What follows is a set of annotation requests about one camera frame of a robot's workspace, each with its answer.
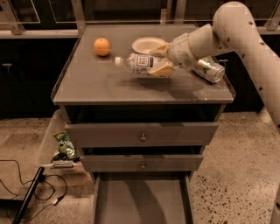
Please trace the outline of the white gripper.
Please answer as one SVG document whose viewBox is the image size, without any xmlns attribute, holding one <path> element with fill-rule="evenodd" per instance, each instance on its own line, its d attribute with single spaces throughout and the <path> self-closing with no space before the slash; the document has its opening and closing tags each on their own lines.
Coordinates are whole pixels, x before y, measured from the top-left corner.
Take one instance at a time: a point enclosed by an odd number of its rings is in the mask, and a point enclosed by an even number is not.
<svg viewBox="0 0 280 224">
<path fill-rule="evenodd" d="M 196 65 L 198 60 L 193 55 L 188 38 L 189 34 L 183 33 L 169 44 L 150 50 L 149 55 L 164 57 L 164 59 L 150 69 L 148 74 L 154 77 L 167 77 L 172 75 L 179 67 L 190 68 Z"/>
</svg>

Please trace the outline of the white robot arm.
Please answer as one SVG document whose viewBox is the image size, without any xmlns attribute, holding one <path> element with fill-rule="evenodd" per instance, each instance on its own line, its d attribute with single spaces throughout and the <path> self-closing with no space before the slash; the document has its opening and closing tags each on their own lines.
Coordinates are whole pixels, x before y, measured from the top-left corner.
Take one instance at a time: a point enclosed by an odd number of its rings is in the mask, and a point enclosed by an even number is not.
<svg viewBox="0 0 280 224">
<path fill-rule="evenodd" d="M 172 64 L 189 67 L 206 56 L 234 52 L 253 81 L 276 129 L 280 131 L 280 58 L 261 38 L 248 7 L 240 2 L 224 3 L 213 22 L 150 51 Z"/>
</svg>

